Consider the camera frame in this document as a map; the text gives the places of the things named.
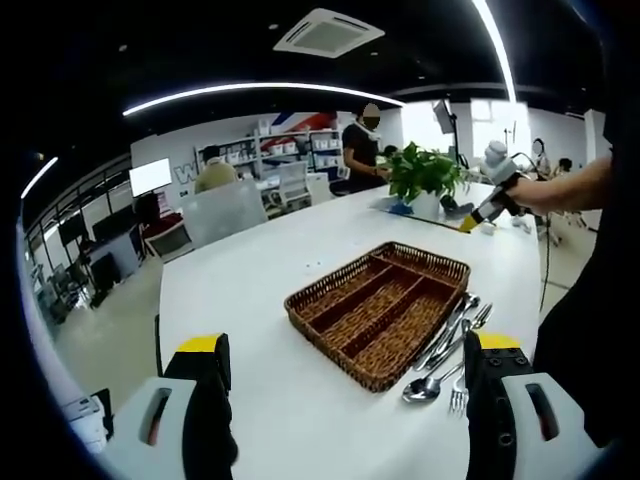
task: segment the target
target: face mask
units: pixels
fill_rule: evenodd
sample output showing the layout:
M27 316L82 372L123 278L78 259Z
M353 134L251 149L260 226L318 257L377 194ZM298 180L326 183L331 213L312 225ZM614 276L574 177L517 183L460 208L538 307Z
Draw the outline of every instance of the face mask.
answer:
M369 130L375 130L380 124L380 117L362 117L362 123Z

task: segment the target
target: potted plant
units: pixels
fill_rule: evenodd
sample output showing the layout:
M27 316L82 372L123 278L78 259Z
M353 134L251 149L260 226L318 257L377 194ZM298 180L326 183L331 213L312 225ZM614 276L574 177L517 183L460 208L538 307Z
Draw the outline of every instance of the potted plant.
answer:
M462 169L438 150L424 150L411 142L390 159L390 190L416 216L437 220L440 197L453 196L464 185Z

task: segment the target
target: led light strip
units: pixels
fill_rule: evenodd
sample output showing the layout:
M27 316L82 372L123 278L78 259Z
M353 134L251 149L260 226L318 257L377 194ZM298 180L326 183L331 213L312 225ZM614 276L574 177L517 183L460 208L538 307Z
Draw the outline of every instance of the led light strip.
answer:
M513 84L513 75L511 75L511 67L509 66L509 59L507 58L507 51L504 49L504 43L502 37L498 31L496 21L489 10L486 0L471 0L473 5L478 10L480 18L484 22L484 26L489 32L493 47L496 49L496 55L498 55L498 61L500 62L500 68L502 70L502 76L504 77L504 83L507 86L507 95L511 103L516 103L516 89Z
M141 110L160 105L162 103L171 102L180 98L193 97L195 95L202 95L204 93L218 93L229 92L232 90L250 90L255 88L300 88L304 90L320 90L323 92L335 92L344 93L347 95L355 95L357 97L369 98L371 100L379 100L381 102L397 105L398 107L404 107L406 104L393 98L382 97L380 95L374 95L372 93L361 92L359 90L351 90L349 88L332 87L330 85L314 85L311 83L290 83L290 82L265 82L265 83L236 83L231 85L218 85L215 87L199 88L197 90L189 90L188 92L176 93L175 95L168 95L166 97L157 98L150 102L137 105L128 110L122 112L123 116L128 116L133 113L137 113Z
M47 173L47 170L49 170L51 167L53 167L53 165L58 161L58 157L53 157L51 160L49 160L47 162L47 164L42 167L42 169L36 173L36 176L33 177L31 179L31 181L29 182L29 184L25 187L25 189L22 191L22 195L20 195L20 199L24 200L24 197L26 197L29 194L29 191L33 188L33 186L36 184L36 182L38 180L40 180L42 178L42 176Z

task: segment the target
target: air conditioner vent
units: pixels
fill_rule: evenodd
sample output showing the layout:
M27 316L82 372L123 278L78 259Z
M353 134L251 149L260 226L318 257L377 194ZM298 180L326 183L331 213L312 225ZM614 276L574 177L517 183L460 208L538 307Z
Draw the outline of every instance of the air conditioner vent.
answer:
M338 58L383 35L382 30L360 20L317 8L289 30L273 49Z

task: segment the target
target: silverware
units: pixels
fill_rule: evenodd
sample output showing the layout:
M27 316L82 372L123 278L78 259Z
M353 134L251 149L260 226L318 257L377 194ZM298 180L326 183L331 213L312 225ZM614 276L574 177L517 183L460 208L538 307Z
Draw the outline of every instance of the silverware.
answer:
M467 321L462 322L462 338L469 333L470 323ZM465 363L464 350L462 350L462 363ZM453 382L453 388L451 389L451 399L449 400L449 411L457 413L462 416L467 410L467 402L469 401L469 390L464 383L464 367L460 370L460 376Z
M487 303L486 305L484 305L473 318L473 321L471 322L471 328L473 330L482 328L487 323L492 310L493 303ZM428 372L427 374L432 373L436 368L442 365L463 343L464 335L460 335L451 343L451 345L449 345L449 347L447 347L444 352L442 352L441 355L433 355L425 364L425 368Z
M440 384L444 382L451 375L456 373L464 366L464 362L460 362L455 367L451 367L447 373L440 378L433 378L432 376L426 376L424 378L418 378L409 385L404 387L402 391L402 398L408 403L430 403L433 402L438 395L440 395Z
M432 357L432 355L434 355L440 345L444 344L444 348L446 348L449 340L453 337L453 334L455 334L460 320L462 320L464 315L471 308L475 308L475 306L478 306L479 303L480 297L478 295L474 295L473 293L468 292L464 293L462 299L460 300L460 302L458 302L456 308L454 308L451 316L447 320L445 328L440 332L436 339L418 355L418 358L413 363L413 369L415 371L420 371L425 367L429 359Z

